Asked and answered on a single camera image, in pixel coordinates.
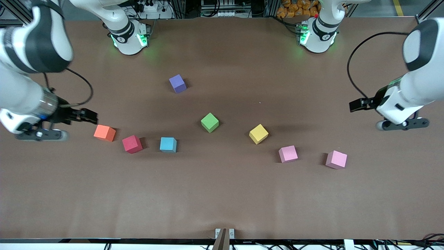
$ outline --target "cube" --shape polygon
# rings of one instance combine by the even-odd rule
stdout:
[[[137,153],[143,149],[140,139],[135,135],[123,139],[122,142],[125,151],[128,153]]]
[[[282,163],[295,161],[297,159],[296,148],[294,145],[283,147],[279,150],[279,156],[281,157]]]
[[[250,131],[250,138],[256,143],[259,144],[261,141],[263,141],[265,138],[267,138],[268,132],[265,130],[265,128],[262,126],[262,124],[259,124],[256,128]]]
[[[212,113],[208,113],[200,122],[208,133],[213,132],[219,126],[219,120]]]
[[[175,153],[177,148],[177,141],[174,137],[160,138],[160,151],[164,153]]]
[[[346,161],[347,161],[346,154],[334,150],[329,153],[325,165],[334,169],[344,169]]]
[[[171,86],[173,86],[174,92],[176,92],[176,94],[179,94],[186,89],[185,82],[180,75],[176,75],[175,77],[170,78],[170,83]]]
[[[97,125],[94,132],[94,137],[102,141],[113,141],[115,136],[115,129],[112,127]]]

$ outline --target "black cable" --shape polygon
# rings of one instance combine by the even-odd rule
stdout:
[[[393,241],[388,240],[388,242],[390,242],[392,245],[394,245],[398,250],[403,250],[403,249],[400,248],[397,244],[395,244]]]
[[[284,20],[279,19],[279,18],[277,18],[275,16],[265,16],[264,18],[270,18],[270,17],[275,19],[276,21],[280,22],[281,24],[296,27],[296,24],[291,24],[291,23],[284,22]]]
[[[45,77],[46,88],[49,89],[49,91],[51,91],[51,88],[49,87],[48,75],[46,73],[43,73],[43,76]]]
[[[322,244],[320,244],[320,245],[323,246],[323,247],[325,247],[325,248],[327,248],[327,249],[333,250],[333,248],[328,247],[328,246],[326,246],[326,245],[322,245]]]
[[[434,234],[432,236],[429,236],[427,238],[422,239],[422,241],[428,241],[429,239],[435,238],[436,236],[444,236],[444,234]]]
[[[94,89],[93,89],[91,83],[89,83],[89,81],[86,80],[85,77],[83,77],[82,75],[80,75],[80,74],[77,73],[76,71],[74,71],[74,70],[72,70],[72,69],[70,69],[70,68],[66,68],[66,70],[69,71],[69,72],[71,72],[71,73],[73,73],[73,74],[75,74],[76,76],[80,77],[82,80],[84,80],[84,81],[86,82],[86,84],[88,84],[89,89],[90,89],[89,97],[88,97],[85,101],[82,101],[82,102],[79,102],[79,103],[74,103],[74,104],[68,104],[67,106],[68,106],[68,107],[78,107],[78,106],[84,105],[84,104],[86,104],[87,102],[91,101],[92,97],[94,96]]]
[[[6,8],[0,4],[0,11],[1,11],[1,10],[3,10],[3,11],[2,11],[2,13],[0,14],[0,16],[2,16],[2,15],[4,14],[4,11],[6,10]]]
[[[288,29],[288,31],[290,31],[290,33],[292,33],[292,34],[294,34],[294,35],[302,34],[301,32],[296,32],[296,31],[291,30],[286,24],[284,24],[284,26],[285,26],[285,28]]]
[[[131,4],[131,7],[133,8],[134,12],[136,13],[137,17],[141,20],[142,18],[140,18],[139,13],[136,11],[136,9],[134,8],[134,5]]]
[[[392,35],[404,35],[404,36],[408,36],[409,33],[405,33],[405,32],[380,32],[380,33],[376,33],[368,38],[366,38],[364,41],[362,41],[360,44],[358,44],[358,46],[356,46],[356,48],[353,50],[353,52],[350,54],[349,60],[347,61],[347,75],[349,76],[350,82],[352,83],[353,87],[355,87],[355,89],[365,98],[368,98],[368,96],[366,94],[364,94],[364,92],[362,92],[362,90],[356,86],[356,84],[354,83],[352,76],[350,75],[350,61],[353,57],[353,55],[355,54],[355,52],[359,49],[359,47],[361,47],[364,43],[366,43],[368,40],[376,37],[376,36],[380,36],[380,35],[386,35],[386,34],[392,34]]]
[[[221,2],[220,2],[220,0],[217,0],[217,2],[214,4],[213,13],[211,13],[209,16],[206,16],[206,15],[202,14],[202,16],[204,16],[204,17],[213,17],[213,16],[215,16],[219,12],[220,7],[221,7]]]
[[[301,248],[299,248],[299,250],[302,250],[304,247],[310,245],[311,243],[308,243],[307,245],[303,245]]]
[[[176,9],[174,9],[173,6],[172,6],[171,3],[170,3],[170,0],[167,0],[167,2],[168,2],[168,5],[169,5],[170,8],[171,8],[171,12],[174,11],[174,15],[176,16],[176,19],[178,19],[177,16],[179,16],[180,18],[183,18],[184,15],[182,14],[182,12],[177,11]]]
[[[275,246],[279,247],[280,250],[284,250],[280,245],[273,245],[273,246],[271,246],[271,249]]]

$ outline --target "green led light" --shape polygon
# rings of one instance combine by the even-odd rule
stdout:
[[[114,42],[114,47],[116,47],[117,48],[117,44],[116,44],[116,41],[115,41],[115,39],[114,39],[114,37],[111,35],[111,39],[113,40],[113,42]]]
[[[301,36],[301,44],[306,44],[309,36],[310,36],[310,31],[307,30],[307,32]]]
[[[142,45],[142,47],[145,47],[148,45],[147,39],[144,35],[141,36],[141,35],[137,34],[137,38],[139,39],[140,45]]]
[[[333,38],[332,38],[332,41],[331,41],[330,45],[332,45],[332,44],[334,43],[334,38],[336,37],[336,34],[337,34],[337,32],[335,32],[335,33],[334,33],[334,35],[333,35]]]

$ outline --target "light pink cube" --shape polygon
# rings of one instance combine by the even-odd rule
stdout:
[[[283,147],[279,150],[279,156],[281,157],[282,163],[295,161],[297,159],[296,148],[293,145]]]
[[[344,169],[346,161],[347,161],[346,154],[334,150],[329,153],[325,165],[334,169]]]
[[[122,142],[123,142],[123,147],[125,148],[125,151],[127,151],[128,153],[137,153],[143,149],[139,138],[137,138],[137,136],[135,136],[135,135],[132,135],[128,138],[123,139]]]

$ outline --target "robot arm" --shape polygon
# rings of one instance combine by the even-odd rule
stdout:
[[[381,88],[372,98],[350,102],[350,111],[376,109],[386,121],[380,130],[427,127],[427,119],[413,114],[424,105],[444,99],[444,18],[426,20],[417,25],[403,44],[408,72]]]
[[[0,121],[24,139],[60,140],[67,133],[45,130],[43,121],[96,124],[97,114],[67,107],[68,102],[28,77],[29,73],[61,72],[73,58],[59,1],[34,0],[28,7],[33,13],[29,25],[0,29]]]
[[[322,9],[319,16],[311,17],[302,22],[300,32],[303,35],[298,36],[298,42],[314,53],[322,53],[333,44],[337,34],[337,28],[345,17],[345,9],[342,4],[361,4],[370,0],[319,0]]]
[[[77,8],[99,17],[111,32],[114,46],[125,55],[137,54],[148,46],[151,27],[137,20],[129,20],[118,6],[126,0],[70,0]]]

